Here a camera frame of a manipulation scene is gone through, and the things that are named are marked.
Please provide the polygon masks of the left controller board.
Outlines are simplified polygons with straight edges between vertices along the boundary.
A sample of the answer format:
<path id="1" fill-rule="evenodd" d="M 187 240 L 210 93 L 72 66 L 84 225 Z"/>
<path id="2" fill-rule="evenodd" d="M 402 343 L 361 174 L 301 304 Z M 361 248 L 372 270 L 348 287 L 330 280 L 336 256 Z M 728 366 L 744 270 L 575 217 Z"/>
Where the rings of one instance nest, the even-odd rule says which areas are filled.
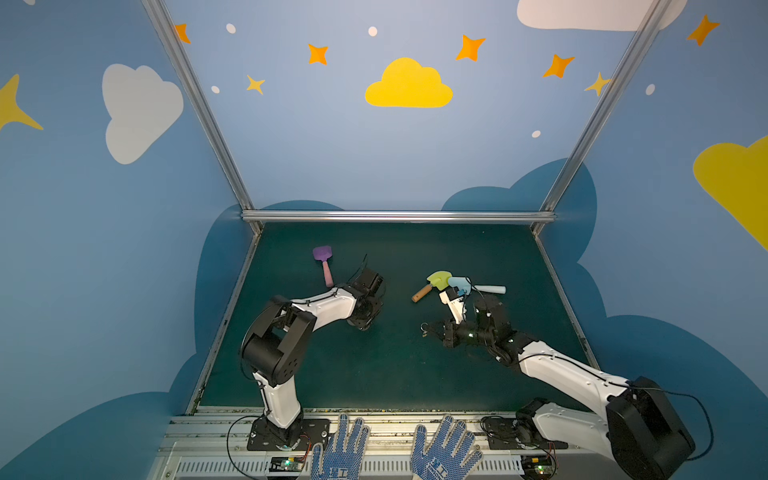
<path id="1" fill-rule="evenodd" d="M 269 461 L 268 472 L 271 474 L 300 474 L 304 470 L 306 458 L 303 456 L 272 457 Z"/>

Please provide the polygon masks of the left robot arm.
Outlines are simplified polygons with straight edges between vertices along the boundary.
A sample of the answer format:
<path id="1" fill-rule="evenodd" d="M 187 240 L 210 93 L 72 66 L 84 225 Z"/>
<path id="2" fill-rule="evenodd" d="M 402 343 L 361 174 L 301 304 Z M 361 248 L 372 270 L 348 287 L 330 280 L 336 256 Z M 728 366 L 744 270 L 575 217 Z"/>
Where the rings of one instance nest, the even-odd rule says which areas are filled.
<path id="1" fill-rule="evenodd" d="M 289 300 L 275 296 L 244 334 L 241 362 L 250 369 L 264 404 L 252 424 L 249 451 L 291 451 L 327 442 L 327 420 L 307 420 L 294 377 L 313 333 L 337 321 L 365 331 L 379 314 L 383 277 L 365 267 L 350 282 L 313 297 Z"/>

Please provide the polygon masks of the aluminium frame right post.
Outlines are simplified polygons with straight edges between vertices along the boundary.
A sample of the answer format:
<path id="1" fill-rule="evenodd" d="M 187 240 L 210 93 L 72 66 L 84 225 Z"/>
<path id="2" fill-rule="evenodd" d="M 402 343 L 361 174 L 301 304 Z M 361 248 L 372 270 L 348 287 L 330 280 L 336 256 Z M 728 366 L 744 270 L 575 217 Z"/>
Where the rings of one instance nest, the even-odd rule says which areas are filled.
<path id="1" fill-rule="evenodd" d="M 555 210 L 558 204 L 585 161 L 655 38 L 662 30 L 661 25 L 664 16 L 671 5 L 671 0 L 655 0 L 650 3 L 649 9 L 613 72 L 612 81 L 600 96 L 595 110 L 579 136 L 573 151 L 568 156 L 540 207 L 540 213 L 550 222 L 555 220 Z"/>

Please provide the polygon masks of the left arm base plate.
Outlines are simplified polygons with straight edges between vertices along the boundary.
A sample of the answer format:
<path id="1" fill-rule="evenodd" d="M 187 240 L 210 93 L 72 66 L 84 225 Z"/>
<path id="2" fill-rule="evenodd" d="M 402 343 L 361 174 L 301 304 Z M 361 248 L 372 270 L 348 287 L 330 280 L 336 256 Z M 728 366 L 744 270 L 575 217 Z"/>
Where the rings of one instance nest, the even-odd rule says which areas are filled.
<path id="1" fill-rule="evenodd" d="M 289 427 L 279 428 L 266 418 L 251 426 L 248 451 L 304 451 L 315 444 L 326 446 L 331 422 L 327 419 L 304 419 L 299 416 Z"/>

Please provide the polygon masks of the aluminium frame post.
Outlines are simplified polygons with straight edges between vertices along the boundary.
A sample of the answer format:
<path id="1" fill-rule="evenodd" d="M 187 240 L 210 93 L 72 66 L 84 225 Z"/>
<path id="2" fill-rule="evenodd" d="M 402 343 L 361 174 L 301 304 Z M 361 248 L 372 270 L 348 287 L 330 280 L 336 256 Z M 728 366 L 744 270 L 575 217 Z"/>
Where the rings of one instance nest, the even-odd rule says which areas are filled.
<path id="1" fill-rule="evenodd" d="M 655 38 L 662 30 L 661 25 L 664 16 L 671 5 L 671 0 L 655 0 L 650 3 L 649 9 L 613 72 L 612 81 L 600 96 L 595 110 L 579 136 L 573 151 L 568 156 L 540 207 L 540 213 L 550 222 L 555 220 L 555 210 L 558 204 L 585 161 Z"/>
<path id="2" fill-rule="evenodd" d="M 179 77 L 183 90 L 238 201 L 241 214 L 253 210 L 254 205 L 245 182 L 216 123 L 205 93 L 192 68 L 183 42 L 178 36 L 165 2 L 160 0 L 143 0 L 142 5 Z"/>

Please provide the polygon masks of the aluminium frame rear bar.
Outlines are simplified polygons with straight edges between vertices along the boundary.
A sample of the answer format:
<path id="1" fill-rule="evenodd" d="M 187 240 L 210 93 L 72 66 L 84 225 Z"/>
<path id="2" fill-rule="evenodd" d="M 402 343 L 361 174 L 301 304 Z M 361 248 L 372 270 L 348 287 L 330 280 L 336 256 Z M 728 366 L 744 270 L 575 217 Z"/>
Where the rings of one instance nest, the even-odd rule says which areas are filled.
<path id="1" fill-rule="evenodd" d="M 439 224 L 530 224 L 552 223 L 552 212 L 449 212 L 449 211 L 317 211 L 244 210 L 245 221 L 346 222 L 346 223 L 439 223 Z"/>

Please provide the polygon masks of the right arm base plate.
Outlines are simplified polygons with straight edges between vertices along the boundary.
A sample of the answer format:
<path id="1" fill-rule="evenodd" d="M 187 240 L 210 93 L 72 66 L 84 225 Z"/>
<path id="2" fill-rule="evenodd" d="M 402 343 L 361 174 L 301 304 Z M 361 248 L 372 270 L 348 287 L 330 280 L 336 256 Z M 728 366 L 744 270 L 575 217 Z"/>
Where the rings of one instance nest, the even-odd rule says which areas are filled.
<path id="1" fill-rule="evenodd" d="M 498 415 L 484 416 L 480 427 L 491 450 L 561 450 L 569 444 L 545 439 L 529 420 Z"/>

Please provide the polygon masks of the controller board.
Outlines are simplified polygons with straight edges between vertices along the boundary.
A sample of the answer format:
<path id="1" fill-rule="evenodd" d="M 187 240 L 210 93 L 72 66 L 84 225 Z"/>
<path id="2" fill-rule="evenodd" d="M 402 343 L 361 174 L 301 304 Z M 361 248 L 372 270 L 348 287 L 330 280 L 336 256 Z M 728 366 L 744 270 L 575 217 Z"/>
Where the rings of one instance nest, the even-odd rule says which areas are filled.
<path id="1" fill-rule="evenodd" d="M 268 472 L 271 474 L 300 474 L 304 470 L 306 458 L 303 456 L 272 457 L 269 461 Z"/>
<path id="2" fill-rule="evenodd" d="M 546 456 L 522 456 L 523 479 L 550 479 L 557 472 L 556 463 Z"/>

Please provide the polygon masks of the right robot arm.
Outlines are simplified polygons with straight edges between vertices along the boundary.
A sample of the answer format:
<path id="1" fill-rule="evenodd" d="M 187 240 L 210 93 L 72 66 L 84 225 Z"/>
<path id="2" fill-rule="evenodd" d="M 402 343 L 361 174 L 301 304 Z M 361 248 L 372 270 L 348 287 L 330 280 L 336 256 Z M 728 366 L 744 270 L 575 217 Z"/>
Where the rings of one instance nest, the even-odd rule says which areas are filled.
<path id="1" fill-rule="evenodd" d="M 628 380 L 567 356 L 507 319 L 493 295 L 475 300 L 466 312 L 463 297 L 440 295 L 449 318 L 421 326 L 446 348 L 479 346 L 498 363 L 568 395 L 582 410 L 536 398 L 512 419 L 500 418 L 501 433 L 490 432 L 489 445 L 515 445 L 553 454 L 566 445 L 614 461 L 632 479 L 668 479 L 695 458 L 695 441 L 670 402 L 670 392 L 640 376 Z"/>

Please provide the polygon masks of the right controller board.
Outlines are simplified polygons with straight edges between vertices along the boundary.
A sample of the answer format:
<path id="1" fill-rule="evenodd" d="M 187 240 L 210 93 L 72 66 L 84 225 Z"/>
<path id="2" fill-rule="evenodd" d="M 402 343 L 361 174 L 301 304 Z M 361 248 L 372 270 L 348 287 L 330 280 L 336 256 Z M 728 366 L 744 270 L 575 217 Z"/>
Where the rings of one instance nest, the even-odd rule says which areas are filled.
<path id="1" fill-rule="evenodd" d="M 550 479 L 557 472 L 556 463 L 546 456 L 522 456 L 523 479 Z"/>

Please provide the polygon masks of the blue dotted work glove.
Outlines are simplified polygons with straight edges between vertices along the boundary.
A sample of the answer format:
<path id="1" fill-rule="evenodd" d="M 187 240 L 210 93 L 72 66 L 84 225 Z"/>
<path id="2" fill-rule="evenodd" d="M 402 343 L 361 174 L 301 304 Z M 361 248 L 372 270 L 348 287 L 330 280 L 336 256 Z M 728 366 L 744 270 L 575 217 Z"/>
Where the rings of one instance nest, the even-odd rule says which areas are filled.
<path id="1" fill-rule="evenodd" d="M 358 480 L 369 437 L 370 428 L 363 418 L 351 420 L 347 414 L 341 414 L 327 447 L 318 443 L 312 448 L 310 478 Z"/>
<path id="2" fill-rule="evenodd" d="M 425 425 L 415 429 L 410 458 L 413 479 L 463 480 L 482 459 L 475 435 L 462 420 L 445 416 L 430 442 Z"/>

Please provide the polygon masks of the purple pink toy spatula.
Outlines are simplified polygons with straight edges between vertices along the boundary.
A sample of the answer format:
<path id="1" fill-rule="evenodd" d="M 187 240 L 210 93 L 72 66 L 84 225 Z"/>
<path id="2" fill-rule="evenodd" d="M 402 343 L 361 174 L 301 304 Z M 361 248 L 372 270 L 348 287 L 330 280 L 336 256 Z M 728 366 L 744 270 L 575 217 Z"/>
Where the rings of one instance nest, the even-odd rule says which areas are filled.
<path id="1" fill-rule="evenodd" d="M 312 251 L 313 258 L 321 263 L 324 275 L 324 282 L 327 288 L 332 288 L 335 285 L 329 260 L 332 258 L 332 248 L 329 245 L 315 247 Z"/>

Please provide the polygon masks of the aluminium frame left post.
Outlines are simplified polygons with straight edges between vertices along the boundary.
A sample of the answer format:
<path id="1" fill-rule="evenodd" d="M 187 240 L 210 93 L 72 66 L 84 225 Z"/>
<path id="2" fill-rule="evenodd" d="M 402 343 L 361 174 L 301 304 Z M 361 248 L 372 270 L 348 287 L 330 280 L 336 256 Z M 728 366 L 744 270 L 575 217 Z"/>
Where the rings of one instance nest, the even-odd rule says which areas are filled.
<path id="1" fill-rule="evenodd" d="M 192 68 L 183 42 L 178 36 L 165 2 L 160 0 L 143 0 L 142 5 L 179 77 L 183 90 L 238 201 L 241 214 L 253 210 L 254 205 L 245 182 L 216 123 L 205 93 Z"/>

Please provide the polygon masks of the light blue toy shovel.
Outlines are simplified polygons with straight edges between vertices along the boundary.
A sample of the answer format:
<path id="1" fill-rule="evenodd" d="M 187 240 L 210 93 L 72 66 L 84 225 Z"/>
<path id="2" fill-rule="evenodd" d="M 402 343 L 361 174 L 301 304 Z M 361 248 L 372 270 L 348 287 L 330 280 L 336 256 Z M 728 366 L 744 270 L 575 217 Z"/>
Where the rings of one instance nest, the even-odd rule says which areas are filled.
<path id="1" fill-rule="evenodd" d="M 500 285 L 478 285 L 473 283 L 468 277 L 452 276 L 448 279 L 448 285 L 453 287 L 459 296 L 468 296 L 472 291 L 480 293 L 490 293 L 503 295 L 507 292 L 505 286 Z"/>

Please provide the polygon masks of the right blue dotted work glove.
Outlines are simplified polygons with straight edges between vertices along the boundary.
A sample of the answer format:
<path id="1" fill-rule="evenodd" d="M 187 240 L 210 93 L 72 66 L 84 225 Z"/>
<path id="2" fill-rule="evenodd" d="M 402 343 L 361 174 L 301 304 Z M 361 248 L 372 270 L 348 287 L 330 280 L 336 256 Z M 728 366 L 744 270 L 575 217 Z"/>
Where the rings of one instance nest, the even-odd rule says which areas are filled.
<path id="1" fill-rule="evenodd" d="M 463 480 L 482 459 L 475 435 L 462 420 L 445 416 L 430 442 L 425 425 L 415 429 L 410 458 L 413 479 Z"/>

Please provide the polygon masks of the left blue dotted work glove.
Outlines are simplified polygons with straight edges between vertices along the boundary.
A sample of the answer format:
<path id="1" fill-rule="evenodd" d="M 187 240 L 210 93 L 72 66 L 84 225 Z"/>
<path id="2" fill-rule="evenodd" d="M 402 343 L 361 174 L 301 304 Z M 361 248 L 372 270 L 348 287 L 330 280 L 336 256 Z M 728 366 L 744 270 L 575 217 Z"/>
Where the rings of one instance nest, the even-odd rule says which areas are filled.
<path id="1" fill-rule="evenodd" d="M 347 414 L 341 414 L 327 447 L 318 443 L 312 448 L 310 478 L 358 480 L 369 437 L 370 428 L 363 418 L 351 420 Z"/>

